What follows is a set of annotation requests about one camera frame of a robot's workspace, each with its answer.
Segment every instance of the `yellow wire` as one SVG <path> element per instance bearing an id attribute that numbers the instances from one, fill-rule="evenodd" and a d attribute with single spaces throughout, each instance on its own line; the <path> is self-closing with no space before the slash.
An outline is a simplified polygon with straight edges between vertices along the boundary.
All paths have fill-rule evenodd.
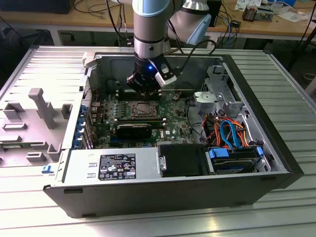
<path id="1" fill-rule="evenodd" d="M 246 138 L 246 131 L 243 132 L 243 137 L 245 138 L 245 143 L 246 143 L 246 145 L 249 147 L 249 144 L 248 144 L 247 138 Z"/>

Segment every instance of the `blue latch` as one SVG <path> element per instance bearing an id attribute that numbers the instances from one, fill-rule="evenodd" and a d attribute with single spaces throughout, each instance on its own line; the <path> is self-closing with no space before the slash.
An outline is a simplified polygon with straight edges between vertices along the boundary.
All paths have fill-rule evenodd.
<path id="1" fill-rule="evenodd" d="M 83 124 L 83 122 L 84 122 L 84 119 L 83 119 L 83 118 L 78 118 L 77 124 Z"/>
<path id="2" fill-rule="evenodd" d="M 211 159 L 229 157 L 228 151 L 225 148 L 214 148 L 208 153 Z"/>
<path id="3" fill-rule="evenodd" d="M 80 146 L 81 145 L 81 141 L 73 140 L 73 145 Z"/>
<path id="4" fill-rule="evenodd" d="M 52 171 L 51 165 L 44 165 L 41 173 L 42 174 L 52 174 L 52 173 L 54 173 L 54 171 Z"/>
<path id="5" fill-rule="evenodd" d="M 263 150 L 262 150 L 261 147 L 257 147 L 257 152 L 258 152 L 258 154 L 259 154 L 260 157 L 263 156 Z"/>
<path id="6" fill-rule="evenodd" d="M 74 133 L 74 138 L 80 138 L 81 136 L 82 136 L 82 134 L 79 132 Z"/>
<path id="7" fill-rule="evenodd" d="M 88 109 L 84 105 L 80 105 L 80 113 L 87 113 Z"/>

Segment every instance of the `white cable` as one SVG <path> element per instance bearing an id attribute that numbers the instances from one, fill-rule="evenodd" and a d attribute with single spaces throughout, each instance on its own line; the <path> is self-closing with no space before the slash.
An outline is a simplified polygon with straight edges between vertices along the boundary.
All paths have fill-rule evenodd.
<path id="1" fill-rule="evenodd" d="M 315 74 L 311 74 L 311 73 L 305 73 L 303 75 L 303 78 L 305 80 L 312 81 L 312 80 L 314 80 L 316 78 L 316 75 Z"/>

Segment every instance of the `warning label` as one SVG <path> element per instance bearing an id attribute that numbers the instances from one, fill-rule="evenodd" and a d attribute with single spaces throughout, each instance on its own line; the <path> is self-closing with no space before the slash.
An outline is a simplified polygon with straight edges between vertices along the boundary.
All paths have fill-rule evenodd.
<path id="1" fill-rule="evenodd" d="M 135 154 L 101 155 L 99 180 L 136 179 Z"/>

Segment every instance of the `black cable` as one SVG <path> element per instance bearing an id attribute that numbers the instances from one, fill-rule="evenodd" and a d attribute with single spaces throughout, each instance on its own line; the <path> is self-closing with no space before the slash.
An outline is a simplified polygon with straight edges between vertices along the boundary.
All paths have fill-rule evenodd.
<path id="1" fill-rule="evenodd" d="M 176 33 L 176 30 L 175 30 L 175 28 L 174 28 L 174 26 L 173 26 L 173 24 L 172 24 L 172 22 L 171 22 L 170 20 L 167 21 L 167 26 L 168 26 L 168 28 L 173 32 L 173 34 L 174 34 L 175 37 L 176 37 L 176 42 L 177 42 L 178 49 L 180 50 L 181 53 L 184 53 L 183 50 L 182 50 L 182 48 L 181 48 L 181 40 L 180 40 L 180 38 L 178 37 L 178 35 L 177 35 L 177 33 Z"/>
<path id="2" fill-rule="evenodd" d="M 212 54 L 215 49 L 216 49 L 216 42 L 211 40 L 211 39 L 207 39 L 207 40 L 202 40 L 201 42 L 197 43 L 194 48 L 191 50 L 190 54 L 188 55 L 187 59 L 184 61 L 182 67 L 181 67 L 181 72 L 184 70 L 185 66 L 187 65 L 189 59 L 191 58 L 192 54 L 194 53 L 194 51 L 197 49 L 197 47 L 202 44 L 202 43 L 205 43 L 205 42 L 212 42 L 214 44 L 214 48 L 213 50 L 209 53 L 209 54 Z"/>
<path id="3" fill-rule="evenodd" d="M 207 140 L 198 132 L 196 131 L 193 126 L 198 124 L 198 123 L 194 123 L 193 125 L 191 125 L 190 123 L 190 120 L 189 120 L 189 107 L 190 107 L 190 104 L 191 104 L 191 101 L 193 100 L 193 96 L 191 97 L 190 101 L 189 101 L 189 104 L 188 104 L 188 107 L 186 109 L 186 116 L 187 116 L 187 121 L 188 121 L 188 124 L 189 124 L 189 127 L 192 129 L 193 132 L 195 132 L 204 142 L 208 143 Z"/>
<path id="4" fill-rule="evenodd" d="M 305 35 L 306 35 L 306 32 L 307 32 L 307 30 L 308 30 L 308 28 L 309 28 L 309 26 L 310 26 L 310 24 L 311 24 L 311 21 L 312 21 L 313 16 L 314 16 L 315 7 L 316 7 L 316 2 L 315 2 L 314 7 L 313 7 L 313 11 L 312 11 L 312 14 L 311 14 L 310 21 L 308 22 L 308 25 L 307 25 L 307 27 L 306 27 L 306 29 L 305 29 L 305 32 L 304 32 L 304 34 L 303 34 L 303 36 L 302 36 L 302 38 L 301 38 L 301 40 L 300 40 L 300 42 L 299 42 L 299 44 L 298 44 L 298 47 L 301 46 L 301 42 L 303 41 L 303 39 L 304 39 L 304 37 L 305 37 Z"/>
<path id="5" fill-rule="evenodd" d="M 117 34 L 118 38 L 120 40 L 123 40 L 123 38 L 119 35 L 119 32 L 114 24 L 114 20 L 113 20 L 113 17 L 112 17 L 112 14 L 111 14 L 111 10 L 110 10 L 110 6 L 109 6 L 109 0 L 105 0 L 105 3 L 107 4 L 107 8 L 108 8 L 108 12 L 109 12 L 109 17 L 110 17 L 110 20 L 111 20 L 111 23 L 112 23 L 112 26 L 113 26 L 113 29 L 115 30 L 115 33 Z"/>
<path id="6" fill-rule="evenodd" d="M 304 43 L 304 44 L 302 45 L 302 47 L 300 48 L 301 43 L 302 43 L 302 41 L 303 41 L 303 39 L 304 39 L 304 37 L 305 37 L 305 35 L 306 35 L 306 32 L 307 32 L 307 30 L 308 30 L 308 28 L 309 28 L 309 26 L 310 26 L 310 23 L 311 23 L 312 19 L 313 19 L 313 15 L 314 15 L 315 8 L 316 8 L 316 2 L 315 2 L 315 4 L 314 4 L 313 10 L 312 10 L 312 14 L 311 14 L 311 18 L 310 18 L 310 20 L 309 20 L 309 22 L 308 22 L 308 25 L 307 25 L 307 27 L 306 27 L 306 29 L 305 29 L 305 32 L 304 32 L 304 34 L 303 34 L 303 36 L 302 36 L 302 38 L 301 38 L 301 40 L 300 40 L 300 42 L 299 42 L 299 44 L 298 44 L 296 50 L 295 50 L 295 53 L 293 54 L 293 56 L 292 56 L 291 59 L 290 59 L 290 62 L 288 63 L 288 66 L 287 66 L 287 70 L 288 70 L 288 71 L 290 71 L 290 70 L 292 69 L 292 67 L 293 67 L 293 65 L 295 64 L 296 60 L 299 58 L 299 56 L 301 55 L 301 53 L 302 53 L 302 52 L 304 51 L 304 49 L 307 47 L 307 45 L 305 46 L 305 43 Z"/>
<path id="7" fill-rule="evenodd" d="M 224 4 L 222 4 L 222 6 L 223 6 L 224 11 L 219 11 L 219 12 L 222 12 L 222 13 L 226 14 L 226 17 L 223 16 L 223 15 L 221 15 L 221 14 L 220 14 L 220 16 L 225 17 L 225 18 L 227 19 L 228 23 L 230 24 L 233 19 L 232 19 L 231 15 L 228 14 L 227 9 L 226 9 L 226 7 L 224 6 Z M 228 30 L 229 30 L 229 26 L 227 25 L 226 27 L 227 27 L 226 32 L 225 32 L 224 36 L 222 37 L 222 39 L 219 40 L 218 46 L 220 46 L 221 44 L 222 44 L 222 47 L 224 46 L 223 41 L 224 41 L 224 38 L 225 38 L 225 36 L 226 36 L 226 34 L 227 34 Z"/>
<path id="8" fill-rule="evenodd" d="M 20 37 L 20 39 L 22 39 L 22 40 L 26 43 L 26 45 L 27 45 L 28 47 L 31 46 L 6 20 L 4 20 L 4 19 L 2 18 L 2 16 L 0 16 L 0 19 L 1 19 L 5 24 L 7 24 L 8 27 L 11 28 L 11 29 L 18 35 L 18 37 Z"/>
<path id="9" fill-rule="evenodd" d="M 124 4 L 123 4 L 123 17 L 124 17 L 124 27 L 125 27 L 126 42 L 127 42 L 128 41 L 128 36 L 127 36 L 126 15 L 125 15 L 125 5 Z"/>
<path id="10" fill-rule="evenodd" d="M 101 11 L 106 11 L 106 10 L 107 10 L 107 8 L 102 9 L 102 10 L 97 10 L 97 11 L 92 11 L 92 10 L 90 10 L 91 8 L 93 8 L 93 7 L 95 7 L 95 6 L 102 6 L 102 5 L 105 5 L 105 3 L 92 5 L 92 6 L 88 9 L 88 11 L 79 10 L 79 9 L 77 8 L 77 5 L 78 5 L 80 2 L 82 2 L 82 1 L 84 1 L 84 0 L 80 0 L 80 1 L 78 1 L 77 3 L 75 3 L 74 8 L 75 8 L 75 10 L 78 11 L 78 12 L 82 12 L 82 13 L 97 13 L 97 12 L 101 12 Z"/>
<path id="11" fill-rule="evenodd" d="M 189 82 L 187 82 L 187 81 L 183 81 L 183 82 L 177 84 L 177 85 L 174 87 L 174 90 L 175 90 L 175 91 L 178 90 L 178 89 L 179 89 L 179 86 L 180 86 L 180 85 L 183 85 L 183 84 L 189 85 L 193 90 L 195 90 L 195 87 L 194 87 L 191 83 L 189 83 Z"/>

